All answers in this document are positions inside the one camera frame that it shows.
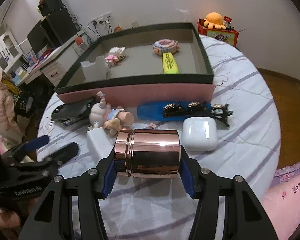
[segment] purple floral fabric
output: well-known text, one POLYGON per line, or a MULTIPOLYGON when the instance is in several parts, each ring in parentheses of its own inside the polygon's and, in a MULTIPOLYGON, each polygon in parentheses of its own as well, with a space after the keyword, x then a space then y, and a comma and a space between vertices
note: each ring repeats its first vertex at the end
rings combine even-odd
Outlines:
POLYGON ((299 174, 300 174, 300 162, 298 162, 292 166, 287 166, 282 169, 278 169, 274 173, 274 178, 271 182, 270 187, 278 185, 281 182, 288 181, 292 177, 297 176, 299 174))

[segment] pink coat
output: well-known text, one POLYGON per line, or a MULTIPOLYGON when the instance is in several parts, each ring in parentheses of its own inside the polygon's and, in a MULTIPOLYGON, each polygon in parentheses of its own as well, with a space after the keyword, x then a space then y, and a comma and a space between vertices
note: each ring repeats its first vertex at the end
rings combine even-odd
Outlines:
POLYGON ((2 72, 0 72, 0 126, 6 131, 9 129, 22 133, 14 118, 14 105, 12 95, 7 86, 1 82, 2 72))

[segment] metal screw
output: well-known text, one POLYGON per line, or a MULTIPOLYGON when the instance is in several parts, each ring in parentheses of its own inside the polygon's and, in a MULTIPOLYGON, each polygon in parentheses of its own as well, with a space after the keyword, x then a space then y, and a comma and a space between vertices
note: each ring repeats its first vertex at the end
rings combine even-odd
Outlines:
POLYGON ((98 171, 96 170, 96 169, 90 169, 90 170, 88 170, 88 174, 89 175, 94 175, 94 174, 96 174, 98 171))
POLYGON ((49 171, 43 171, 41 174, 44 177, 48 177, 49 176, 49 171))
POLYGON ((243 177, 240 176, 240 175, 235 176, 234 179, 235 179, 237 182, 243 182, 243 177))
POLYGON ((59 182, 59 181, 61 181, 62 180, 62 176, 60 176, 60 175, 57 175, 57 176, 55 176, 54 178, 53 178, 53 181, 54 182, 59 182))
POLYGON ((210 170, 208 168, 201 168, 200 169, 202 174, 209 174, 210 170))

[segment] white wall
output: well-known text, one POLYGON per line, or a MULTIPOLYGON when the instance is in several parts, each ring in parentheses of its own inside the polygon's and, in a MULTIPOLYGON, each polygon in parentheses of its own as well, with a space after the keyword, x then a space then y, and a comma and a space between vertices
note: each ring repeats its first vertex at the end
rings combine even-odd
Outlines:
MULTIPOLYGON (((27 1, 34 9, 38 4, 38 0, 27 1)), ((246 29, 239 34, 237 46, 255 66, 300 79, 300 14, 290 0, 66 1, 86 30, 87 23, 108 11, 113 14, 112 26, 120 24, 124 28, 131 27, 134 21, 139 25, 184 20, 196 24, 199 17, 216 11, 231 17, 237 30, 246 29), (189 15, 176 8, 188 10, 189 15)), ((95 34, 88 32, 96 39, 95 34)))

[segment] white charger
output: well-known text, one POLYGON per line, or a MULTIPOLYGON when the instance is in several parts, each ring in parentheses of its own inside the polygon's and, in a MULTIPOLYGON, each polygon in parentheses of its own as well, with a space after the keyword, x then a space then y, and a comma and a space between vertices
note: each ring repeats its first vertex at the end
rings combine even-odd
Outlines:
POLYGON ((182 144, 192 151, 212 151, 218 146, 217 124, 210 117, 190 117, 182 128, 182 144))
POLYGON ((87 144, 96 165, 101 159, 107 158, 113 148, 103 127, 87 131, 87 144))

